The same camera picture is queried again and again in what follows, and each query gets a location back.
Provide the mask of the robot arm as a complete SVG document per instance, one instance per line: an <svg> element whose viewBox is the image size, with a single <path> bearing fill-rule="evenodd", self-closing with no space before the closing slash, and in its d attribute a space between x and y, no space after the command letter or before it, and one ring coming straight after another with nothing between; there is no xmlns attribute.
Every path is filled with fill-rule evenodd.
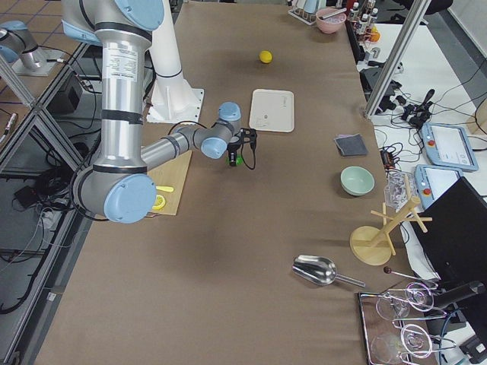
<svg viewBox="0 0 487 365"><path fill-rule="evenodd" d="M1 56L9 64L21 60L30 70L38 69L45 61L37 41L22 21L1 23Z"/></svg>
<svg viewBox="0 0 487 365"><path fill-rule="evenodd" d="M76 207L114 222L140 221L156 200L149 170L189 150L234 159L242 144L256 143L256 132L240 124L240 107L226 102L212 126L183 123L142 145L146 55L154 64L158 119L177 120L201 103L182 73L168 2L65 1L62 10L67 36L103 50L100 155L72 184Z"/></svg>

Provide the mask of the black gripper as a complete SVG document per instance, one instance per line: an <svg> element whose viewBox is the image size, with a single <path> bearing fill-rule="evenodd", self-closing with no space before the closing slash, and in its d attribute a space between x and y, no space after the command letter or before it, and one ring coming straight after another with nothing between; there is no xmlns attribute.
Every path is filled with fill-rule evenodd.
<svg viewBox="0 0 487 365"><path fill-rule="evenodd" d="M241 128L240 131L230 140L227 146L228 156L236 157L237 150L243 147L246 143L250 144L250 148L255 153L256 150L256 130L249 128Z"/></svg>

